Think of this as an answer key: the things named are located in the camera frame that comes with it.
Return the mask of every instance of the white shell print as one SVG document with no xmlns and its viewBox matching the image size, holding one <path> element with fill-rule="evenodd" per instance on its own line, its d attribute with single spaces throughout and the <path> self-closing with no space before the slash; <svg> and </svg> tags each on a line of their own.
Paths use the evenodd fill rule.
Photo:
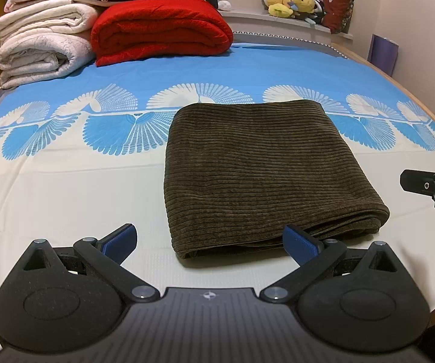
<svg viewBox="0 0 435 363">
<path fill-rule="evenodd" d="M 23 124 L 44 119 L 50 109 L 45 101 L 34 101 L 21 105 L 0 118 L 0 127 L 7 127 L 13 123 Z"/>
<path fill-rule="evenodd" d="M 284 102 L 293 100 L 312 100 L 318 102 L 326 112 L 347 113 L 346 108 L 338 101 L 325 94 L 299 86 L 280 85 L 266 89 L 263 93 L 264 102 Z"/>
<path fill-rule="evenodd" d="M 396 110 L 368 96 L 349 94 L 346 97 L 346 101 L 349 103 L 350 108 L 352 108 L 355 113 L 359 113 L 361 115 L 382 116 L 404 120 L 404 118 Z"/>
<path fill-rule="evenodd" d="M 398 102 L 397 108 L 401 111 L 404 117 L 409 121 L 429 121 L 429 116 L 426 112 L 419 108 L 414 102 L 408 101 L 406 103 Z"/>
<path fill-rule="evenodd" d="M 152 96 L 148 109 L 162 107 L 183 107 L 192 103 L 254 103 L 246 94 L 233 88 L 213 83 L 182 83 Z"/>
<path fill-rule="evenodd" d="M 128 112 L 136 110 L 138 102 L 132 93 L 113 83 L 103 90 L 90 91 L 59 106 L 52 117 L 73 115 L 81 112 L 86 105 L 90 105 L 94 112 Z"/>
</svg>

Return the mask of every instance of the gray ribbed panel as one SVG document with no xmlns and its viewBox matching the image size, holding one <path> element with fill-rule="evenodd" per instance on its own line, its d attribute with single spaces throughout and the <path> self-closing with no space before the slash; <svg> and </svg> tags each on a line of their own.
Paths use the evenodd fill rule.
<svg viewBox="0 0 435 363">
<path fill-rule="evenodd" d="M 206 299 L 206 292 L 216 297 Z M 131 307 L 107 338 L 64 355 L 6 349 L 0 363 L 426 363 L 411 349 L 366 357 L 314 340 L 291 310 L 257 299 L 252 289 L 169 288 L 154 303 Z"/>
</svg>

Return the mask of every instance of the logo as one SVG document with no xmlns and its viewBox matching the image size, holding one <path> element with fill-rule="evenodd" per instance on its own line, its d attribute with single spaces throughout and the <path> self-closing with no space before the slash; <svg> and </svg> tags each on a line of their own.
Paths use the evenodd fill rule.
<svg viewBox="0 0 435 363">
<path fill-rule="evenodd" d="M 207 291 L 207 292 L 204 292 L 201 296 L 207 300 L 212 300 L 219 295 L 216 295 L 216 293 L 214 293 L 214 292 Z"/>
</svg>

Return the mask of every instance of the blue and white bed sheet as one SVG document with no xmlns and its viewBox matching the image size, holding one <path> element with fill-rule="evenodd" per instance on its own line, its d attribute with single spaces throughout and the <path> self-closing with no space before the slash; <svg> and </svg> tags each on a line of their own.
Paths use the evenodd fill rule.
<svg viewBox="0 0 435 363">
<path fill-rule="evenodd" d="M 296 268 L 281 253 L 179 261 L 163 199 L 172 118 L 190 103 L 319 102 L 391 210 L 387 241 L 435 307 L 435 209 L 403 192 L 406 168 L 435 171 L 435 123 L 372 69 L 302 48 L 235 45 L 216 57 L 162 57 L 33 83 L 0 102 L 0 283 L 29 242 L 68 246 L 130 222 L 124 266 L 160 288 L 260 290 Z"/>
</svg>

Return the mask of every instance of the ribbed fabric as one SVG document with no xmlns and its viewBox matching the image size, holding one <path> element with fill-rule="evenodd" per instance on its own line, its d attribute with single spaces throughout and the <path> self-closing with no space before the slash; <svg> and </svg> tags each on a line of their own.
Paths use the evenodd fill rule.
<svg viewBox="0 0 435 363">
<path fill-rule="evenodd" d="M 319 239 L 376 233 L 389 216 L 310 100 L 182 108 L 168 135 L 164 196 L 181 258 L 279 247 L 286 224 Z"/>
</svg>

